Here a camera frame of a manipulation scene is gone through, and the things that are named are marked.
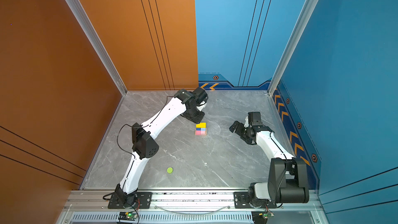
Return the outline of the yellow rectangular block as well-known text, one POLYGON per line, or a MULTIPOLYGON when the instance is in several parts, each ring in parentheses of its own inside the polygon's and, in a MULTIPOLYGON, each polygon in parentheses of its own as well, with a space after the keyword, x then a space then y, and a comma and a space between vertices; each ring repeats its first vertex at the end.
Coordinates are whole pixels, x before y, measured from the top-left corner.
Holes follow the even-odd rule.
POLYGON ((196 125, 196 128, 206 129, 206 122, 201 122, 196 125))

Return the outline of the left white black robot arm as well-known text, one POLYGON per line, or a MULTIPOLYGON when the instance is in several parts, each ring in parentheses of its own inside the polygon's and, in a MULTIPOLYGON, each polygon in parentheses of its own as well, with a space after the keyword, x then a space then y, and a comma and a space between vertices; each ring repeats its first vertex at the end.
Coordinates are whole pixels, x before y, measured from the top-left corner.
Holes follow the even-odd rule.
POLYGON ((149 159, 159 150, 155 139, 178 116, 199 124, 205 116, 203 109, 207 100, 208 95, 201 87, 193 91, 181 89, 173 96, 167 96, 165 105, 147 121, 126 125, 132 131, 132 151, 128 152, 131 160, 111 196, 112 199, 124 208, 137 208, 140 178, 149 159))

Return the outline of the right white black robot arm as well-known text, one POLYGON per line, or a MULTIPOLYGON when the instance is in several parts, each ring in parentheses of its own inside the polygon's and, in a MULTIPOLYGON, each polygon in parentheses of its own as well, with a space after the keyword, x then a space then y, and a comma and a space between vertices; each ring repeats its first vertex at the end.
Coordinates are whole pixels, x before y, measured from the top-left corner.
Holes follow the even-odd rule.
POLYGON ((238 192, 237 207, 278 208, 309 202, 307 164, 285 150, 270 127, 235 121, 229 130, 246 144, 259 146, 270 160, 267 182, 251 183, 246 193, 238 192))

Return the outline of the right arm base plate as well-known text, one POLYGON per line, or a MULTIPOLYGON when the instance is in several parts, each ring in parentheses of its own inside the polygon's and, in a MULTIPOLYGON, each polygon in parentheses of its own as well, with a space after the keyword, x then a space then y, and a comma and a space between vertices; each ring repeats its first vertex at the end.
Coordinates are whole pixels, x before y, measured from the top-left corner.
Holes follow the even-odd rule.
POLYGON ((258 199, 253 193, 237 191, 233 193, 235 208, 276 208, 277 204, 268 199, 258 199))

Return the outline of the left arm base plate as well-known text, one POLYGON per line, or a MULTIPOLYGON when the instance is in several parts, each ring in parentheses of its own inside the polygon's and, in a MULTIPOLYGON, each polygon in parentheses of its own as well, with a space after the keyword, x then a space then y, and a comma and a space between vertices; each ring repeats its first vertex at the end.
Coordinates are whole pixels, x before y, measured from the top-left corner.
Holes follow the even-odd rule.
POLYGON ((149 209, 152 200, 151 192, 133 192, 127 195, 126 202, 120 200, 113 192, 108 202, 108 209, 149 209))

